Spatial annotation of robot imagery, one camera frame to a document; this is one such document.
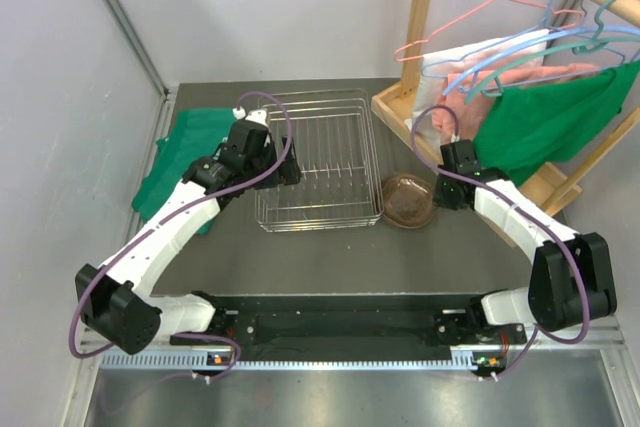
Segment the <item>green hanging garment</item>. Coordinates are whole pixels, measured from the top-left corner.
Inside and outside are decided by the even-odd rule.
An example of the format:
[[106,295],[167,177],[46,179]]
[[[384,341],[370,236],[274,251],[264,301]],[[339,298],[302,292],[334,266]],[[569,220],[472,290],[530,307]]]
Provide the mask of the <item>green hanging garment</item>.
[[506,89],[473,139],[481,164],[520,186],[545,163],[571,160],[620,113],[638,74],[633,62],[568,82]]

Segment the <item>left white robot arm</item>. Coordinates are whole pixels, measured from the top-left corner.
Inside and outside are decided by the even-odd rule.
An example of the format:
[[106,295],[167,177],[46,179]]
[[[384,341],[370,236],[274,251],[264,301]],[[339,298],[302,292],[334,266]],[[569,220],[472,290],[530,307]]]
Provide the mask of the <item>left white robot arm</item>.
[[211,296],[155,297],[152,291],[189,240],[232,199],[251,188],[300,182],[292,135],[282,143],[278,150],[263,109],[235,121],[227,140],[189,165],[138,234],[102,266],[86,264],[77,272],[71,325],[84,324],[130,355],[157,338],[195,334],[205,343],[220,341],[227,321]]

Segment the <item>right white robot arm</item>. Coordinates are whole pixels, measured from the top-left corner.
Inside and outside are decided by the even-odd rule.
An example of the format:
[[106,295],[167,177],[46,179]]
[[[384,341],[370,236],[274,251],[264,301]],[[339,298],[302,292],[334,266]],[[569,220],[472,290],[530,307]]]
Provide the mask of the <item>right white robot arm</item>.
[[505,173],[482,167],[471,141],[440,150],[435,205],[472,209],[519,247],[532,267],[528,286],[472,301],[466,327],[474,340],[490,342],[508,324],[556,332],[616,312],[610,251],[601,235],[581,234],[546,214]]

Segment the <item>folded green t-shirt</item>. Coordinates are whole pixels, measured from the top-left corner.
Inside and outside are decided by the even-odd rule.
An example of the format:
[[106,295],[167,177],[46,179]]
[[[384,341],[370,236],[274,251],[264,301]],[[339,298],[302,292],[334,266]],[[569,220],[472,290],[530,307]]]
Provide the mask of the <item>folded green t-shirt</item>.
[[132,201],[140,231],[169,199],[191,163],[215,153],[234,121],[231,108],[189,109],[177,115],[167,136],[156,142],[154,164]]

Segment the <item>teal plastic hanger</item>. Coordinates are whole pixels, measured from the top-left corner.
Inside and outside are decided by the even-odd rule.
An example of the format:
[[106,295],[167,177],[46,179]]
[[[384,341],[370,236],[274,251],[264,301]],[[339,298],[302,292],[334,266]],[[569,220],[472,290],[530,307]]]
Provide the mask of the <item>teal plastic hanger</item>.
[[[605,10],[612,7],[617,1],[619,0],[605,0],[597,9],[595,14],[598,13],[602,15]],[[472,100],[479,93],[492,97],[500,96],[506,88],[499,80],[500,74],[507,70],[514,69],[517,66],[523,65],[525,61],[543,58],[567,49],[571,51],[572,47],[576,47],[584,42],[584,39],[578,37],[578,34],[584,28],[590,29],[593,26],[594,24],[591,26],[585,26],[584,21],[581,20],[578,22],[576,27],[566,30],[556,30],[549,34],[521,42],[509,49],[506,49],[504,52],[488,57],[482,62],[479,62],[473,67],[467,69],[459,75],[459,77],[445,90],[445,92],[449,93],[454,87],[459,87],[460,91],[467,93],[466,101]],[[495,66],[498,61],[507,59],[517,53],[522,53],[529,47],[537,45],[542,45],[544,50],[514,59],[500,68]]]

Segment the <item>pink hanging garment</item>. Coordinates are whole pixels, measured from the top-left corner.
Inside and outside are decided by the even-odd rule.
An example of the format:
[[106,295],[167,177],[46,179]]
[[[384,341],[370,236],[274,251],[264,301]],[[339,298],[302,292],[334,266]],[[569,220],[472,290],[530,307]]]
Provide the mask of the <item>pink hanging garment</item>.
[[[494,97],[482,93],[466,101],[467,93],[460,91],[459,87],[454,87],[449,93],[445,92],[469,67],[471,67],[470,63],[462,61],[433,65],[426,70],[427,76],[423,77],[424,81],[435,81],[433,94],[429,96],[429,101],[424,102],[424,105],[430,107],[442,104],[449,107],[458,120],[457,132],[464,139],[475,137],[495,102]],[[499,80],[505,87],[530,88],[589,77],[598,70],[595,64],[590,63],[543,66],[542,61],[536,59],[525,61],[523,65],[507,70],[499,75]]]

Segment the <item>amber glass plate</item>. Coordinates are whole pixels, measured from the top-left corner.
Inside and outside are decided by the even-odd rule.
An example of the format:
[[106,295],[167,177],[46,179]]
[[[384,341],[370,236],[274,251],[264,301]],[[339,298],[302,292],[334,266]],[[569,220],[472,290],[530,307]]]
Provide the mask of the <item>amber glass plate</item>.
[[413,174],[398,173],[381,183],[382,218],[404,229],[426,226],[436,213],[434,185]]

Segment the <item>light blue plastic hanger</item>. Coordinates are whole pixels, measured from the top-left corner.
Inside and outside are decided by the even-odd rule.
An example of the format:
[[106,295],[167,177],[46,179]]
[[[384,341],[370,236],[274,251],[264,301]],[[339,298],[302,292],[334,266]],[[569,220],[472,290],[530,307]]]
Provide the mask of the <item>light blue plastic hanger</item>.
[[593,16],[594,26],[584,28],[578,37],[584,42],[571,48],[578,57],[602,54],[606,59],[615,60],[619,65],[634,62],[639,58],[639,28],[607,23],[601,14]]

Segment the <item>wooden clothes rack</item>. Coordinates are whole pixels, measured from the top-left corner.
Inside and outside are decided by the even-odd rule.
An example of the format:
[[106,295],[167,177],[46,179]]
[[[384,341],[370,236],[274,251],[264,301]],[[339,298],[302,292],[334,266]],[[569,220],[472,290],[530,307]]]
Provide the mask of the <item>wooden clothes rack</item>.
[[[601,4],[606,0],[593,1]],[[410,59],[402,67],[401,80],[373,96],[372,111],[406,146],[416,146],[417,152],[427,160],[439,163],[441,156],[438,151],[423,139],[412,141],[405,124],[410,117],[418,86],[420,49],[416,43],[425,33],[430,3],[431,0],[412,0],[407,34]],[[571,175],[566,176],[557,167],[547,163],[520,187],[520,191],[545,213],[557,214],[581,193],[577,183],[638,125],[639,109],[634,108]]]

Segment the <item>white hanging garment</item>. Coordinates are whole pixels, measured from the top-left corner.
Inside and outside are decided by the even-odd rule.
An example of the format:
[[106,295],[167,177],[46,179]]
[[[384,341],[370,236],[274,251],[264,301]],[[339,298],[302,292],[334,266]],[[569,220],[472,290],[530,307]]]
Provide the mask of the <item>white hanging garment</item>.
[[478,95],[469,104],[465,104],[465,94],[452,90],[445,95],[443,91],[460,73],[518,43],[517,39],[494,38],[424,55],[421,66],[422,76],[411,119],[406,124],[411,126],[426,108],[443,104],[456,113],[460,124],[455,125],[447,111],[435,109],[419,123],[417,133],[435,149],[441,143],[449,141],[455,129],[459,130],[460,136],[464,139],[474,138],[494,100]]

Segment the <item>aluminium frame profile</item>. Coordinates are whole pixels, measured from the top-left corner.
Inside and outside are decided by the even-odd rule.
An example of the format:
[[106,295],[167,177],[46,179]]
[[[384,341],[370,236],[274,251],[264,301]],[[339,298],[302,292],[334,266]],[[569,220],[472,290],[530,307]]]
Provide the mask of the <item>aluminium frame profile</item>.
[[154,87],[154,90],[162,98],[166,98],[169,94],[169,88],[162,79],[158,69],[154,65],[151,56],[145,48],[142,39],[140,38],[133,22],[127,14],[122,2],[120,0],[102,1],[104,2],[112,19],[116,23],[120,33],[122,34],[130,50],[132,51],[134,57],[140,64],[146,77]]

